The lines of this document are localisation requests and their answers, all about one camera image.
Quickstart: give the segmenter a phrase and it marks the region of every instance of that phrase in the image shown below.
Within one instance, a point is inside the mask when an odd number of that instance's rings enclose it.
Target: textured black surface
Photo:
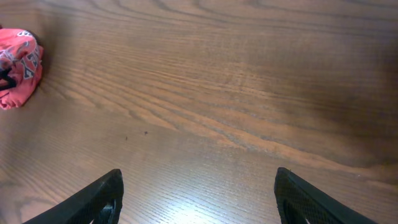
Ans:
[[[25,224],[116,224],[122,208],[123,178],[114,169]]]
[[[282,224],[375,223],[283,167],[278,168],[274,192]]]

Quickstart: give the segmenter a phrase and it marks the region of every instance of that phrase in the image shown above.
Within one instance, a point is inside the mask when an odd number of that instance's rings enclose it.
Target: crumpled fabric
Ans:
[[[30,32],[0,26],[0,72],[11,69],[8,76],[16,81],[16,87],[0,91],[2,109],[22,106],[34,92],[42,78],[43,51]],[[0,86],[6,84],[0,80]]]

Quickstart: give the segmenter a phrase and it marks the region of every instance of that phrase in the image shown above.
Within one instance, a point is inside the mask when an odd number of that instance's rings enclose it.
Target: black object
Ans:
[[[0,80],[3,79],[5,81],[7,81],[7,85],[0,86],[0,91],[8,90],[10,88],[14,88],[17,86],[17,83],[15,82],[15,80],[8,76],[8,73],[10,71],[11,71],[11,68],[0,72]]]
[[[374,224],[286,168],[278,168],[274,192],[282,224]],[[59,205],[25,224],[117,224],[123,179],[111,170]]]
[[[274,192],[282,224],[373,224],[286,168],[278,168]]]
[[[122,198],[122,173],[114,169],[25,224],[117,224]]]

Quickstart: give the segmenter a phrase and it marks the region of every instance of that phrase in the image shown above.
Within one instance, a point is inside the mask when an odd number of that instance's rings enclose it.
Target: red fabric with print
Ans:
[[[16,87],[0,91],[2,109],[20,107],[29,99],[42,78],[42,56],[43,48],[30,32],[0,26],[0,72],[11,69],[8,77],[16,81]],[[6,84],[0,80],[0,86]]]

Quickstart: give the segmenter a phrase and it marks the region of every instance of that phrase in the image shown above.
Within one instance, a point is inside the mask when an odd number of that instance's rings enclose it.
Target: wooden table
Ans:
[[[2,0],[0,22],[46,51],[0,112],[0,223],[113,168],[120,223],[280,223],[280,166],[396,223],[395,1]]]

